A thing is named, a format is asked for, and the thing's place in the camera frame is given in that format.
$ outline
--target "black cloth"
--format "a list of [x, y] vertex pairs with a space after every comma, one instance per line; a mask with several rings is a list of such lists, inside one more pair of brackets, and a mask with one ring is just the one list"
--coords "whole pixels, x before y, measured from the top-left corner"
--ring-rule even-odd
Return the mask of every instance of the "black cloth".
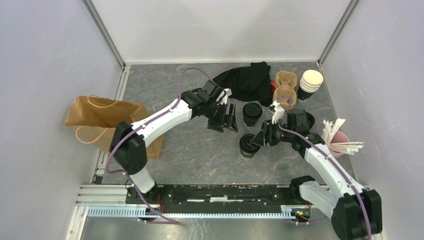
[[250, 66], [230, 69], [216, 76], [213, 81], [224, 89], [231, 89], [232, 99], [244, 102], [258, 100], [268, 107], [273, 102], [270, 78], [271, 66], [266, 62], [252, 62]]

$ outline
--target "white panel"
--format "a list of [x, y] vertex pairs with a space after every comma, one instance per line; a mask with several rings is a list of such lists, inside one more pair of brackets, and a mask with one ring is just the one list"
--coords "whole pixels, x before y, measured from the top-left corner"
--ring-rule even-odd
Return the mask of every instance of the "white panel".
[[126, 62], [316, 60], [349, 0], [94, 0]]
[[96, 149], [64, 126], [120, 68], [79, 0], [0, 3], [0, 239], [64, 239]]
[[424, 1], [360, 1], [323, 70], [352, 160], [382, 197], [387, 240], [423, 239]]

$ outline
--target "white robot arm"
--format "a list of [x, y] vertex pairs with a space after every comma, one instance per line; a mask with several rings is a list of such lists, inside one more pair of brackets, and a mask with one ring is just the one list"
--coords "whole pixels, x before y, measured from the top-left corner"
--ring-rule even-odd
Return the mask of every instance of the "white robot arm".
[[[280, 104], [272, 104], [269, 109], [274, 115], [282, 115]], [[335, 233], [342, 240], [357, 239], [367, 235], [365, 216], [360, 202], [366, 209], [371, 232], [381, 233], [382, 202], [375, 190], [367, 190], [351, 177], [337, 162], [315, 132], [310, 132], [311, 123], [305, 110], [291, 109], [287, 112], [287, 123], [272, 120], [262, 123], [261, 131], [251, 140], [258, 146], [275, 146], [279, 142], [291, 143], [294, 150], [316, 169], [329, 190], [320, 186], [310, 176], [291, 180], [293, 199], [299, 197], [315, 205], [329, 219]]]
[[208, 118], [208, 129], [223, 133], [224, 128], [227, 128], [238, 132], [235, 104], [227, 105], [230, 95], [230, 89], [223, 89], [211, 80], [207, 81], [203, 88], [185, 91], [170, 105], [150, 117], [131, 125], [121, 122], [116, 127], [110, 151], [131, 131], [139, 129], [118, 148], [114, 158], [140, 191], [146, 194], [155, 186], [155, 181], [145, 167], [146, 148], [157, 137], [197, 116]]

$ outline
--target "black metal base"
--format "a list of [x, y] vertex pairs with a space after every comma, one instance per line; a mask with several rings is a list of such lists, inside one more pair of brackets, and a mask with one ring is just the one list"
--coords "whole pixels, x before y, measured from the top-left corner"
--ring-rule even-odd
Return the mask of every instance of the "black metal base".
[[[122, 121], [115, 129], [109, 151], [115, 148], [118, 143], [133, 131], [130, 124]], [[113, 157], [121, 167], [129, 174], [133, 175], [141, 171], [147, 164], [146, 144], [143, 135], [134, 133], [115, 152]]]
[[[160, 196], [166, 213], [281, 213], [281, 205], [308, 204], [294, 198], [292, 191], [278, 185], [159, 185], [156, 197], [148, 202], [157, 204]], [[133, 187], [128, 188], [125, 203], [143, 204]]]
[[[372, 234], [383, 231], [382, 199], [375, 190], [362, 190], [360, 194], [368, 213]], [[367, 236], [362, 209], [356, 196], [339, 198], [331, 217], [332, 227], [341, 240], [359, 239]]]

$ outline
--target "white paper cup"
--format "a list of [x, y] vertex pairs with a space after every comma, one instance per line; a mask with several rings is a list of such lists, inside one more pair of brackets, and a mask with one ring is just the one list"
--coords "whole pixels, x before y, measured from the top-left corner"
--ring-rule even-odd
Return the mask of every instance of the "white paper cup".
[[323, 81], [324, 77], [319, 71], [305, 71], [297, 89], [297, 98], [301, 101], [310, 98], [320, 88]]

